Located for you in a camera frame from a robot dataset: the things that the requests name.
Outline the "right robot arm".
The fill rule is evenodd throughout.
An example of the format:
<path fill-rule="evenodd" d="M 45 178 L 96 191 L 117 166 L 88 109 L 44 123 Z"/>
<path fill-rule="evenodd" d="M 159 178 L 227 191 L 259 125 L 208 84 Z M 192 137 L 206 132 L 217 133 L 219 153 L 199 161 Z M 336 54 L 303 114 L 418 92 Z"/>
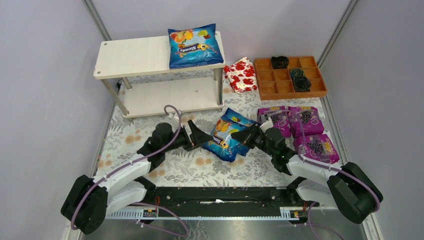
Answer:
<path fill-rule="evenodd" d="M 294 190 L 304 201 L 337 208 L 349 221 L 360 224 L 377 212 L 384 197 L 364 171 L 354 162 L 344 165 L 324 163 L 291 150 L 277 128 L 262 130 L 258 125 L 234 132 L 242 145 L 257 148 L 271 157 L 274 168 L 296 176 Z"/>

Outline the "blue Slendy candy bag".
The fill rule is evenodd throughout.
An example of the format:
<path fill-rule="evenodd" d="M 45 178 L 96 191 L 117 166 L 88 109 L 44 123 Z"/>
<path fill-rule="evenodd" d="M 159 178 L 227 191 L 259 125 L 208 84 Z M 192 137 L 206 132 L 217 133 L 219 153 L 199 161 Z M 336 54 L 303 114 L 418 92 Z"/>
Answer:
<path fill-rule="evenodd" d="M 246 130 L 247 127 L 222 116 L 211 132 L 212 140 L 202 147 L 225 162 L 234 162 L 237 155 L 246 156 L 249 148 L 232 138 L 233 133 Z"/>
<path fill-rule="evenodd" d="M 257 124 L 256 121 L 251 120 L 251 119 L 249 119 L 249 118 L 241 115 L 240 113 L 234 111 L 231 108 L 227 108 L 227 110 L 225 111 L 225 114 L 224 115 L 227 118 L 229 118 L 231 121 L 233 121 L 233 122 L 235 122 L 237 124 L 243 125 L 245 127 L 250 127 L 252 125 Z"/>

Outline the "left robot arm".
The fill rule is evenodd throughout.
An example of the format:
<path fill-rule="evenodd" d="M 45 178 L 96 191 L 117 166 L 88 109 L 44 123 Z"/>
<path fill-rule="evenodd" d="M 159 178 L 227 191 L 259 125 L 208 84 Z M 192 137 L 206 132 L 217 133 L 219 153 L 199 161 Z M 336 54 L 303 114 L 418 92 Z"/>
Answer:
<path fill-rule="evenodd" d="M 191 151 L 213 139 L 191 120 L 188 126 L 190 134 L 182 125 L 173 131 L 169 123 L 159 123 L 131 160 L 105 175 L 78 177 L 60 209 L 61 215 L 71 222 L 72 228 L 88 235 L 99 228 L 107 215 L 141 202 L 152 183 L 136 179 L 161 165 L 166 152 L 178 148 Z"/>

